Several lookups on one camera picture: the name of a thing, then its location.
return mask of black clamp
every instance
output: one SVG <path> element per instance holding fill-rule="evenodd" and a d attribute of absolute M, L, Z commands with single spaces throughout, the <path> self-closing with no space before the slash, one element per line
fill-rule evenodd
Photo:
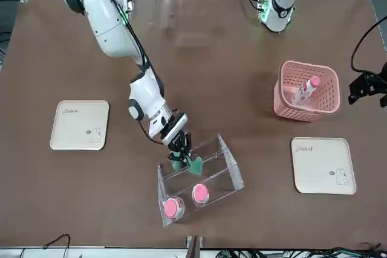
<path fill-rule="evenodd" d="M 186 163 L 186 158 L 189 156 L 191 150 L 191 133 L 184 133 L 182 130 L 179 131 L 172 142 L 169 143 L 168 149 L 172 151 L 168 155 L 169 160 Z M 174 152 L 178 152 L 180 155 L 175 156 Z"/>
<path fill-rule="evenodd" d="M 373 257 L 373 258 L 386 258 L 387 257 L 387 251 L 375 250 L 369 256 Z"/>
<path fill-rule="evenodd" d="M 376 94 L 387 94 L 387 63 L 384 64 L 380 74 L 363 73 L 355 79 L 350 84 L 348 101 L 352 105 L 359 98 Z M 380 106 L 382 108 L 387 106 L 387 95 L 380 99 Z"/>

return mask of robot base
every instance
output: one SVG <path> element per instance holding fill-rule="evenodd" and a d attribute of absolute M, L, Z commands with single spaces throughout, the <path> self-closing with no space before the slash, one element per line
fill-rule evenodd
<path fill-rule="evenodd" d="M 288 15 L 284 18 L 278 16 L 278 12 L 273 8 L 272 0 L 258 0 L 258 8 L 263 11 L 258 11 L 258 19 L 262 22 L 270 31 L 274 33 L 280 33 L 286 28 L 291 20 L 293 13 L 292 9 Z"/>

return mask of transparent holder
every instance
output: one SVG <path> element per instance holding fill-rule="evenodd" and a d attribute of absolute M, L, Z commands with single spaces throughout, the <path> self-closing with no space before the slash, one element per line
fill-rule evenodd
<path fill-rule="evenodd" d="M 163 165 L 158 164 L 158 204 L 164 226 L 244 188 L 239 167 L 220 134 L 192 149 L 192 159 L 197 156 L 203 159 L 201 176 L 189 173 L 187 167 L 174 171 L 170 161 Z M 192 200 L 192 189 L 197 184 L 204 184 L 209 192 L 208 202 L 201 206 L 197 206 Z M 183 199 L 185 204 L 184 215 L 174 220 L 169 219 L 164 213 L 164 203 L 172 196 Z"/>

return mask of bottle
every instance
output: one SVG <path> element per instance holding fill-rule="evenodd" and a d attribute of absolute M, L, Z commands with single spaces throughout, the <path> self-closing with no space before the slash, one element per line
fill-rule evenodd
<path fill-rule="evenodd" d="M 294 105 L 303 105 L 312 96 L 313 92 L 320 85 L 320 78 L 313 76 L 310 80 L 307 80 L 294 94 L 291 99 Z"/>
<path fill-rule="evenodd" d="M 204 184 L 197 184 L 192 189 L 192 199 L 196 206 L 201 207 L 209 200 L 208 189 Z"/>
<path fill-rule="evenodd" d="M 176 196 L 170 197 L 164 204 L 164 213 L 171 220 L 179 220 L 184 211 L 184 201 Z"/>

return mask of white bottle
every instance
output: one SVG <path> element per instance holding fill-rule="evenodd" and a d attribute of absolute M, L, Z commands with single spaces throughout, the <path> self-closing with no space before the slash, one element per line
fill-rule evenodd
<path fill-rule="evenodd" d="M 294 94 L 293 98 L 291 99 L 292 104 L 304 105 L 319 85 L 320 78 L 318 78 L 318 76 L 313 76 L 310 78 L 310 80 L 306 81 Z"/>

